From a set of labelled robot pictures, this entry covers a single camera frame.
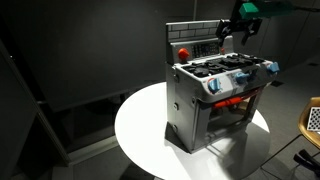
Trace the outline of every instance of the red button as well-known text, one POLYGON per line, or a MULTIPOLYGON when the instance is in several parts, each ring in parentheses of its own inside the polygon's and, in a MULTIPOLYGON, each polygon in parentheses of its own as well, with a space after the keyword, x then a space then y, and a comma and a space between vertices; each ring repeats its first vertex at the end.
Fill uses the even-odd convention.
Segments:
POLYGON ((186 61, 186 59, 189 57, 189 52, 186 48, 181 48, 178 51, 178 57, 180 58, 181 61, 186 61))

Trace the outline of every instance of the red handle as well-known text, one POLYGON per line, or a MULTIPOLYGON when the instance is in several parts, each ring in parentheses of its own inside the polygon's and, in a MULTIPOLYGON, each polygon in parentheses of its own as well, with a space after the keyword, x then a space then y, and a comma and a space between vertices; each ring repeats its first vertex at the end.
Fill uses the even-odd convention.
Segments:
POLYGON ((220 102, 217 102, 213 105, 213 108, 222 108, 222 107, 225 107, 225 106, 230 106, 230 105, 233 105, 233 104, 237 104, 237 103, 240 103, 241 101, 245 100, 245 99, 248 99, 256 94, 258 94, 259 90, 256 89, 256 90, 253 90, 251 92, 249 92, 248 94, 242 96, 242 97, 233 97, 233 98, 230 98, 230 99, 227 99, 227 100, 224 100, 224 101, 220 101, 220 102))
POLYGON ((218 102, 218 103, 214 104, 213 107, 214 108, 221 108, 221 107, 224 107, 224 106, 230 106, 230 105, 233 105, 233 104, 237 104, 237 103, 239 103, 241 101, 242 101, 241 97, 234 97, 234 98, 230 98, 230 99, 218 102))

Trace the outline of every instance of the dark floor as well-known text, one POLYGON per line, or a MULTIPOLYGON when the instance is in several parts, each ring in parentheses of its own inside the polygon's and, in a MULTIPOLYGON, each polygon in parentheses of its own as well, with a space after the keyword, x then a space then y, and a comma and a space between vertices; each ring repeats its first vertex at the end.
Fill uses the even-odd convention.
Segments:
MULTIPOLYGON (((306 62, 281 73, 276 83, 265 89, 258 110, 263 115, 270 129, 271 147, 269 155, 274 154, 284 144, 299 134, 297 121, 310 97, 320 95, 320 66, 306 62)), ((295 153, 306 149, 316 153, 318 149, 306 139, 300 138, 291 146, 268 162, 264 168, 283 179, 313 180, 315 175, 293 161, 295 153)), ((54 167, 52 172, 40 179, 53 180, 130 180, 153 179, 154 176, 143 171, 128 159, 118 146, 83 161, 73 167, 54 167)), ((245 180, 276 179, 265 171, 258 169, 245 180)))

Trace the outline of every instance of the white round table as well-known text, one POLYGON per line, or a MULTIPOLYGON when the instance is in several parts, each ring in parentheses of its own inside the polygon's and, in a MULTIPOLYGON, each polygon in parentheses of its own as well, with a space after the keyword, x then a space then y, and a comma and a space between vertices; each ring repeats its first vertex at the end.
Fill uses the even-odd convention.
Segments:
POLYGON ((116 116, 115 133, 125 154, 145 171, 166 180, 241 179, 267 157, 270 136, 256 111, 247 128, 193 154, 165 139, 166 83, 130 96, 116 116))

